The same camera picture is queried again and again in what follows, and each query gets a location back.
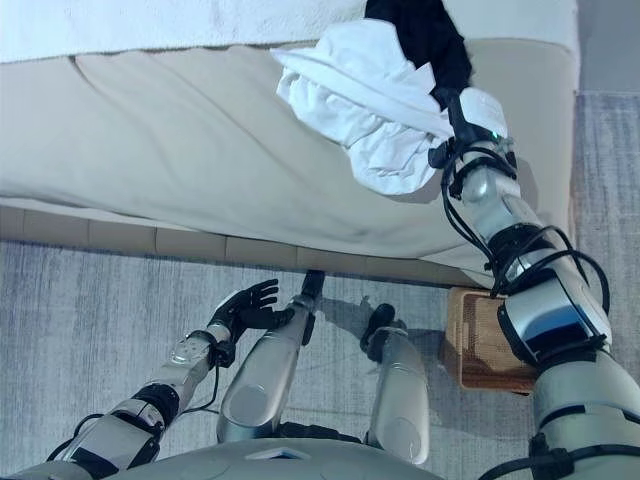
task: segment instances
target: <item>black fabric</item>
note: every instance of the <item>black fabric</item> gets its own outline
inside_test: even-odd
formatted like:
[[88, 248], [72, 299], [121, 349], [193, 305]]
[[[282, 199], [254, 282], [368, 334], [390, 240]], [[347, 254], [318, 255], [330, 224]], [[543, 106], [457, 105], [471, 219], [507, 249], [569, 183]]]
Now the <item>black fabric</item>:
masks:
[[[416, 68], [431, 62], [436, 89], [453, 89], [458, 93], [469, 86], [471, 62], [441, 0], [368, 0], [366, 18], [393, 23], [404, 56]], [[441, 107], [446, 102], [439, 98]]]

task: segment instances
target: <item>gray carpet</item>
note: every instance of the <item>gray carpet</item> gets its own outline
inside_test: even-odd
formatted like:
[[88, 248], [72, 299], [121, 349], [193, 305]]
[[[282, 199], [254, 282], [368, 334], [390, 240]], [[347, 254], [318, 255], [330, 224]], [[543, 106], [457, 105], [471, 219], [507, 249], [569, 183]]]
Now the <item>gray carpet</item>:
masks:
[[[634, 256], [640, 246], [640, 97], [584, 95], [577, 127], [579, 244], [609, 272], [615, 351], [640, 378], [640, 261]], [[282, 302], [302, 280], [292, 272], [0, 244], [0, 473], [43, 461], [81, 417], [135, 392], [173, 342], [202, 326], [228, 292], [271, 277], [280, 279]], [[364, 434], [377, 372], [357, 337], [371, 307], [389, 302], [427, 365], [432, 434], [426, 467], [450, 479], [477, 478], [526, 452], [529, 399], [462, 391], [438, 365], [445, 290], [328, 277], [324, 294], [285, 420]], [[242, 339], [240, 359], [256, 338]], [[236, 368], [223, 370], [222, 391]], [[210, 380], [196, 401], [209, 395]], [[183, 417], [165, 437], [162, 455], [214, 443], [215, 422], [207, 413]]]

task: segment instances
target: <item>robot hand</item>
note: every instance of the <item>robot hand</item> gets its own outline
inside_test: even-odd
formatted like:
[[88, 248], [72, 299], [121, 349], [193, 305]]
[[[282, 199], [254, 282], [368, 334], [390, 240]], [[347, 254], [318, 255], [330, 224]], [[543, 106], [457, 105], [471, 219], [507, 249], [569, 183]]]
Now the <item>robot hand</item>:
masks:
[[213, 314], [209, 326], [221, 324], [231, 332], [231, 341], [237, 342], [247, 328], [271, 329], [286, 325], [294, 311], [274, 311], [269, 305], [278, 301], [278, 280], [257, 283], [227, 297]]

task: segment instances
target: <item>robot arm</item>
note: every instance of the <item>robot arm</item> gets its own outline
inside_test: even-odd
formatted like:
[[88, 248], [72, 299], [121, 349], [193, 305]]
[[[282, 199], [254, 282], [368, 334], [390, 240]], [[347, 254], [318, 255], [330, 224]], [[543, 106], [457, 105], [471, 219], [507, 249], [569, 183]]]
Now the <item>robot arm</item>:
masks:
[[[536, 480], [637, 478], [640, 388], [610, 354], [606, 276], [521, 198], [500, 104], [476, 89], [449, 98], [455, 138], [430, 157], [443, 169], [445, 212], [487, 256], [492, 293], [508, 296], [498, 311], [500, 326], [513, 353], [540, 373], [530, 457], [496, 467], [482, 480], [522, 468], [532, 468]], [[462, 205], [460, 213], [449, 197]], [[602, 302], [593, 297], [581, 261], [596, 270]]]
[[180, 340], [135, 395], [106, 415], [95, 415], [100, 418], [70, 441], [61, 461], [38, 465], [12, 478], [98, 479], [154, 461], [171, 423], [182, 413], [206, 407], [187, 410], [208, 372], [215, 368], [218, 375], [219, 367], [233, 363], [235, 343], [242, 333], [247, 328], [278, 326], [292, 317], [292, 311], [274, 312], [268, 307], [276, 301], [277, 283], [269, 280], [228, 297], [207, 327]]

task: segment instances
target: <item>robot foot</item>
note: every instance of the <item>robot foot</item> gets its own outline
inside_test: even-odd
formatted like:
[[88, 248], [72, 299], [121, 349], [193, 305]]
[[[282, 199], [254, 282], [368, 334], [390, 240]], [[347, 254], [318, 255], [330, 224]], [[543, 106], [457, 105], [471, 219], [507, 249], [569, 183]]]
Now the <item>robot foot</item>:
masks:
[[393, 321], [395, 309], [388, 303], [378, 305], [371, 314], [369, 325], [360, 338], [360, 349], [367, 354], [369, 360], [382, 362], [382, 348], [389, 337], [389, 328], [406, 330], [402, 320]]

